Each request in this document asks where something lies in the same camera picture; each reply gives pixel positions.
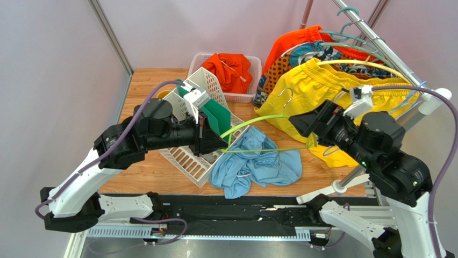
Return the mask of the green hanger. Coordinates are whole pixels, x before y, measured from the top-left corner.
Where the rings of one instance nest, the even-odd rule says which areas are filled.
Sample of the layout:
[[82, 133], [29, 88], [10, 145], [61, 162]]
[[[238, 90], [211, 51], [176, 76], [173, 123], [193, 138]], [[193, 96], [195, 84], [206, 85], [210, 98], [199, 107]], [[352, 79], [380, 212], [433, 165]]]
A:
[[259, 121], [264, 121], [264, 120], [269, 120], [269, 119], [289, 119], [288, 116], [284, 115], [285, 109], [287, 105], [292, 101], [294, 92], [291, 88], [285, 88], [282, 90], [282, 92], [278, 95], [282, 96], [285, 91], [290, 92], [290, 98], [285, 102], [282, 108], [281, 114], [275, 114], [275, 115], [268, 115], [268, 116], [261, 116], [257, 118], [253, 118], [249, 121], [245, 121], [229, 130], [224, 132], [223, 134], [220, 135], [221, 138], [228, 137], [228, 146], [224, 149], [221, 149], [220, 151], [222, 153], [248, 153], [248, 152], [270, 152], [270, 151], [279, 151], [279, 152], [285, 152], [285, 151], [294, 151], [294, 150], [301, 150], [301, 149], [309, 149], [311, 147], [317, 147], [318, 146], [318, 136], [315, 133], [311, 133], [308, 138], [307, 142], [304, 147], [298, 147], [298, 148], [277, 148], [277, 149], [253, 149], [253, 150], [230, 150], [230, 144], [232, 142], [232, 135], [235, 131], [238, 129], [241, 129], [245, 126], [251, 125], [253, 123], [257, 123]]

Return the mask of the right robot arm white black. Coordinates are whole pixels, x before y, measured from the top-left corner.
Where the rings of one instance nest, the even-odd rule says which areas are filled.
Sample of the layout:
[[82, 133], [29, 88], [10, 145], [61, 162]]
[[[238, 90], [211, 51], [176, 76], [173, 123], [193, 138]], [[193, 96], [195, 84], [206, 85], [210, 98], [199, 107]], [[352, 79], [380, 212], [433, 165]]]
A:
[[290, 117], [302, 136], [316, 134], [325, 146], [337, 146], [358, 164], [386, 197], [397, 228], [373, 224], [341, 207], [325, 193], [306, 202], [319, 221], [364, 244], [374, 257], [453, 257], [434, 245], [436, 229], [427, 219], [433, 183], [422, 160], [401, 150], [405, 128], [387, 112], [366, 113], [355, 125], [346, 111], [324, 101], [310, 112]]

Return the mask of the orange shorts front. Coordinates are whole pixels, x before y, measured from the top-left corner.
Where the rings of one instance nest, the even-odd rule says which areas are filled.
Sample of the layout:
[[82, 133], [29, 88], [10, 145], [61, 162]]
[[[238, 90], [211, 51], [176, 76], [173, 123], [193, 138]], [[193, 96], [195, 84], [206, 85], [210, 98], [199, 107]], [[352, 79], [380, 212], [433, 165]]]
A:
[[243, 54], [214, 53], [201, 67], [216, 76], [225, 93], [245, 94], [253, 80], [251, 63]]

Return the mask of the light blue wire hanger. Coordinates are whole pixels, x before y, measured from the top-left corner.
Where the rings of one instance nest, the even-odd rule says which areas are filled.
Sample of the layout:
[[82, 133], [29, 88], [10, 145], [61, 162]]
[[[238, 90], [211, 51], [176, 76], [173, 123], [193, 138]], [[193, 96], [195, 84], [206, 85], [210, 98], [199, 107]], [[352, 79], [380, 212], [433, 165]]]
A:
[[[404, 114], [406, 114], [408, 111], [410, 111], [411, 109], [413, 109], [415, 106], [417, 106], [419, 103], [417, 102], [410, 102], [410, 99], [416, 94], [416, 91], [412, 90], [410, 91], [404, 98], [404, 100], [398, 104], [394, 109], [392, 109], [391, 111], [389, 111], [388, 113], [389, 114], [392, 114], [393, 112], [396, 112], [398, 109], [400, 108], [403, 108], [405, 106], [408, 106], [409, 109], [407, 109], [404, 113], [398, 115], [398, 116], [395, 116], [395, 119], [398, 119], [399, 117], [403, 116]], [[329, 155], [332, 155], [333, 153], [339, 151], [340, 149], [338, 147], [334, 148], [334, 147], [328, 147], [326, 150], [323, 151], [323, 156], [329, 156]]]

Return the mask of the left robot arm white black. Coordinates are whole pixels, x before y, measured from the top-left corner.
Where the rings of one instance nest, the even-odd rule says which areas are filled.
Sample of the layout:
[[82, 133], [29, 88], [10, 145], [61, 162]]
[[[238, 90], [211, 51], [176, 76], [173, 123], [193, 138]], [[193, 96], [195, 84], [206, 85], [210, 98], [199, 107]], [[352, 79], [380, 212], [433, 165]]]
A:
[[227, 147], [212, 130], [207, 115], [187, 115], [173, 120], [173, 107], [152, 98], [136, 106], [134, 114], [108, 127], [96, 140], [80, 166], [58, 187], [40, 191], [41, 205], [49, 212], [42, 216], [46, 230], [77, 233], [107, 220], [128, 219], [157, 223], [164, 218], [159, 195], [148, 192], [136, 196], [111, 196], [98, 191], [110, 178], [141, 162], [152, 150], [187, 146], [196, 156]]

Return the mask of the light blue shorts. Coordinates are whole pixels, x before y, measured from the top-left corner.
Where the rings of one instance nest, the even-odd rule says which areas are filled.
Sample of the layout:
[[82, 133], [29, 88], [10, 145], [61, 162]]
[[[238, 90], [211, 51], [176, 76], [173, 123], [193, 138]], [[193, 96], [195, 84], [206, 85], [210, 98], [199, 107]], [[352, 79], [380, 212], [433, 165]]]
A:
[[300, 152], [279, 152], [277, 145], [257, 127], [250, 128], [214, 164], [210, 185], [223, 189], [227, 199], [236, 199], [247, 194], [256, 183], [287, 186], [302, 177], [303, 166]]

